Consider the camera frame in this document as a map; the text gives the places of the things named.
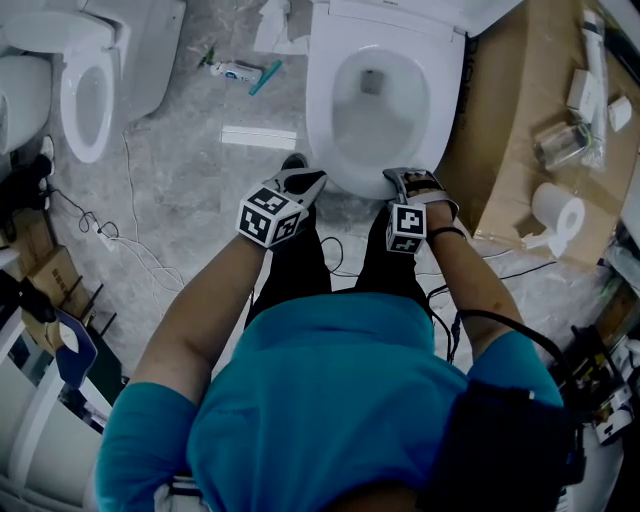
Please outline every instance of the tile floor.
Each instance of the tile floor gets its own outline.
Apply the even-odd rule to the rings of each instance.
[[[264,0],[188,0],[166,97],[156,112],[133,123],[124,135],[140,240],[163,265],[177,268],[185,281],[234,236],[241,196],[252,184],[274,174],[287,156],[281,150],[222,144],[223,124],[295,131],[299,138],[297,150],[311,156],[305,127],[307,58],[252,51],[263,3]],[[310,31],[311,2],[293,0],[292,4],[289,35],[293,39]],[[221,60],[244,60],[268,67],[282,58],[284,65],[257,96],[250,97],[244,84],[212,77],[197,68],[214,42],[216,57]],[[55,63],[59,76],[60,62]],[[108,154],[96,164],[78,162],[62,134],[56,91],[49,131],[57,150],[54,186],[92,210],[101,222],[115,222],[121,236],[135,239],[124,140],[113,141]],[[369,227],[380,205],[328,187],[317,206],[321,238],[337,236],[345,248],[341,270],[357,273]],[[131,252],[122,247],[110,252],[93,232],[82,233],[79,213],[59,196],[54,196],[52,214],[60,242],[69,247],[88,288],[106,285],[98,303],[98,324],[111,312],[118,312],[107,342],[121,359],[125,372],[131,373],[160,320],[150,278]],[[476,245],[485,255],[503,250],[482,242]],[[337,244],[327,242],[325,254],[332,268],[339,260]],[[499,275],[524,271],[543,262],[520,253],[489,260]],[[267,267],[260,283],[264,282]],[[419,257],[418,271],[438,272],[426,250]],[[175,284],[166,276],[159,275],[159,279],[167,287]],[[437,275],[418,279],[426,290],[442,284]],[[584,325],[602,307],[600,293],[607,279],[605,270],[584,274],[558,264],[506,283],[531,327],[566,342],[571,324]],[[352,282],[353,279],[336,277],[334,287],[347,287]],[[157,285],[154,290],[159,307],[166,309],[174,294]],[[433,306],[436,311],[441,308],[445,322],[453,321],[455,309],[447,295],[435,299]],[[237,329],[234,341],[239,333]],[[437,353],[444,355],[444,333],[439,329],[437,333]],[[230,343],[223,360],[228,360],[232,346]],[[462,369],[471,364],[464,340],[456,362]]]

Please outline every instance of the drain hole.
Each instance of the drain hole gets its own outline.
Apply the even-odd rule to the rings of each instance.
[[[380,96],[380,94],[382,94],[383,84],[384,73],[380,71],[368,69],[360,75],[360,91],[364,94]]]

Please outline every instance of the wrist strap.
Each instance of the wrist strap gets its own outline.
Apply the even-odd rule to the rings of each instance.
[[[433,239],[442,233],[458,233],[462,238],[464,238],[465,240],[467,239],[462,231],[451,226],[447,228],[436,229],[434,231],[431,231],[430,233],[427,233],[427,243],[431,245],[433,243]]]

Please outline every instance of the bottle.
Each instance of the bottle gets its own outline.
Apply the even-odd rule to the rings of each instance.
[[[227,78],[257,84],[262,78],[262,70],[250,68],[237,62],[216,62],[209,66],[209,71],[213,76],[224,75]]]

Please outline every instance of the black pants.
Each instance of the black pants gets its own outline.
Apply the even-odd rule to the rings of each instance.
[[[282,302],[332,293],[331,275],[315,229],[315,211],[310,213],[310,226],[273,255],[269,278],[249,310],[245,327],[262,311]],[[415,257],[387,251],[389,215],[389,210],[382,208],[371,226],[364,266],[356,285],[335,293],[377,292],[408,297],[430,315],[425,293],[416,281]]]
[[[44,209],[46,194],[38,183],[49,174],[51,161],[38,155],[30,166],[14,170],[0,183],[0,225],[7,223],[18,210]]]

